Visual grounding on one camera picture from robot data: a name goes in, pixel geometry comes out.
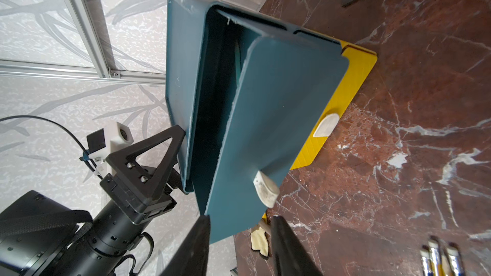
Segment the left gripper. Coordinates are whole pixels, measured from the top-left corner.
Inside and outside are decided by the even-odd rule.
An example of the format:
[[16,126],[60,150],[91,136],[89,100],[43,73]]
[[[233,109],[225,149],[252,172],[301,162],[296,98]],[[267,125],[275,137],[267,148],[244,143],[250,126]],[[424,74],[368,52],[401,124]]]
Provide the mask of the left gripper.
[[[130,251],[140,241],[154,247],[145,229],[176,206],[171,193],[182,182],[171,169],[184,138],[185,130],[175,125],[109,154],[106,161],[115,175],[107,175],[101,187],[111,199],[92,221],[84,222],[55,264],[54,275],[114,275],[122,263],[135,259]],[[206,275],[209,246],[210,217],[202,215],[161,275]]]

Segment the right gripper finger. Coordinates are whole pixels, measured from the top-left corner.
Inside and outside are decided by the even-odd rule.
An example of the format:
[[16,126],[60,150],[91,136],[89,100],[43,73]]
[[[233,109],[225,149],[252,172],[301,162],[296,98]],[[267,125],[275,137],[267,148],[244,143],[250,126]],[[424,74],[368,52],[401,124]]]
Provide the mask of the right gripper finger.
[[275,275],[322,275],[282,216],[272,217],[271,233]]

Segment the teal yellow drawer box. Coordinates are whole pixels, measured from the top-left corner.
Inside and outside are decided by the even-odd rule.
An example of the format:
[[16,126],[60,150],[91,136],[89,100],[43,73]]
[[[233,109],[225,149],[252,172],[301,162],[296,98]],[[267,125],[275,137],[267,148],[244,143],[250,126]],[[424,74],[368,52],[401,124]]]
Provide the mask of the teal yellow drawer box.
[[194,192],[186,173],[189,159],[190,134],[192,132],[194,106],[199,88],[199,71],[202,62],[202,45],[205,21],[213,9],[230,10],[250,17],[258,17],[286,26],[322,35],[342,48],[342,55],[349,60],[349,67],[323,110],[314,129],[304,143],[289,172],[309,166],[320,152],[326,137],[320,135],[320,124],[332,118],[338,121],[359,91],[377,62],[373,51],[302,28],[267,15],[259,14],[219,0],[168,0],[167,4],[167,54],[166,54],[166,103],[170,121],[185,130],[185,138],[177,155],[182,185],[186,192]]

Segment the teal top drawer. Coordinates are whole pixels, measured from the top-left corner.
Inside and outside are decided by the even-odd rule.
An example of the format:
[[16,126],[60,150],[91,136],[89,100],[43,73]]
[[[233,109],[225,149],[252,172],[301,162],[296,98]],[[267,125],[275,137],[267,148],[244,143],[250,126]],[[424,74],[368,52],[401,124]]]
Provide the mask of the teal top drawer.
[[349,67],[341,51],[320,34],[209,11],[186,173],[211,243],[259,222],[259,181],[285,179]]

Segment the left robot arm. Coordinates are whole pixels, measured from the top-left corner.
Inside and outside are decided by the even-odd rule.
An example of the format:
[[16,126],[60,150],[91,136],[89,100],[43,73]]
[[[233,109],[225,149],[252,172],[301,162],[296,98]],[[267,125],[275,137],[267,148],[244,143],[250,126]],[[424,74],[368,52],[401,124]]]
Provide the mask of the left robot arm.
[[185,138],[172,126],[110,153],[100,185],[110,200],[95,217],[32,190],[1,213],[2,275],[113,275],[132,257],[150,221],[176,205],[175,171]]

